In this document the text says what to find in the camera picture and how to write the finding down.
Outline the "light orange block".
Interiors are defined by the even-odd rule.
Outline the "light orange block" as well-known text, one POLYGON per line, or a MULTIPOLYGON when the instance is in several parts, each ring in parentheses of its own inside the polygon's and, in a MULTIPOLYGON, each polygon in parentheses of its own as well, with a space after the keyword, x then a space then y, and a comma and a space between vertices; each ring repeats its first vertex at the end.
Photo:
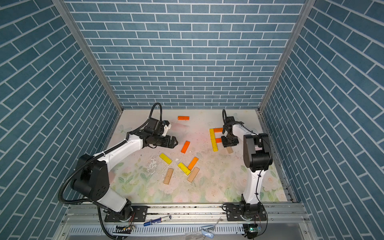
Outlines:
POLYGON ((192 170, 194 168, 194 166, 196 165, 196 163, 198 162, 199 158, 197 157, 194 157, 193 160, 190 162, 190 164, 188 165, 188 169, 189 170, 192 170))

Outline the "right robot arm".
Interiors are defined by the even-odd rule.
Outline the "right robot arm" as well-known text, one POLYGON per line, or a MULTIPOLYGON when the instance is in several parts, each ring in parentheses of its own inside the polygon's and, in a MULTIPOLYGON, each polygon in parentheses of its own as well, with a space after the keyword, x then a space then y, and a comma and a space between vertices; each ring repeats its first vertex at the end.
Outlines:
POLYGON ((261 208, 260 193, 263 178, 273 163, 269 136, 249 130, 243 122, 227 122, 223 125, 223 146, 232 147, 243 140, 243 160, 248 169, 247 186, 242 194, 240 208, 243 214, 261 208))

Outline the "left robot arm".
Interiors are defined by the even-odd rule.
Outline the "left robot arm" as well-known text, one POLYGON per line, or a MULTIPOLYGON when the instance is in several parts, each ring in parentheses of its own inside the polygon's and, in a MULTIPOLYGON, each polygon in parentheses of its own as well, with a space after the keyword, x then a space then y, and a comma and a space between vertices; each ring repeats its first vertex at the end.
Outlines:
POLYGON ((178 141, 168 135, 127 135, 125 140, 106 151, 94 156, 83 155, 78 161, 78 172, 71 180, 71 188, 95 205, 126 219, 131 212, 131 202, 112 189, 109 174, 126 157, 149 145, 173 149, 178 141))

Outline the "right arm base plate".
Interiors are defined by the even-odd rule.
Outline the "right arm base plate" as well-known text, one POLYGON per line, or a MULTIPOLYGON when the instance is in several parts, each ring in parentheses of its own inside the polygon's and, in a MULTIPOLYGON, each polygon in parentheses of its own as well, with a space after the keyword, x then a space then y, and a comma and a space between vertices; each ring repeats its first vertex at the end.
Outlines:
POLYGON ((261 203, 258 204, 243 204, 238 205, 226 203, 222 205, 222 210, 226 213, 227 221, 266 221, 267 212, 261 203))

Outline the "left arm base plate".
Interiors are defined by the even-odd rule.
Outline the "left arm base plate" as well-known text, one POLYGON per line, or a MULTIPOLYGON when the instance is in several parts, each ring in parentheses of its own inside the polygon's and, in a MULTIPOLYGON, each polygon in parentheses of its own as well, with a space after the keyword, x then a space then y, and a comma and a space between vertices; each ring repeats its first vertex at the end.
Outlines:
POLYGON ((128 223, 128 222, 145 222, 148 212, 148 206, 129 206, 125 207, 120 212, 104 210, 107 223, 128 223))

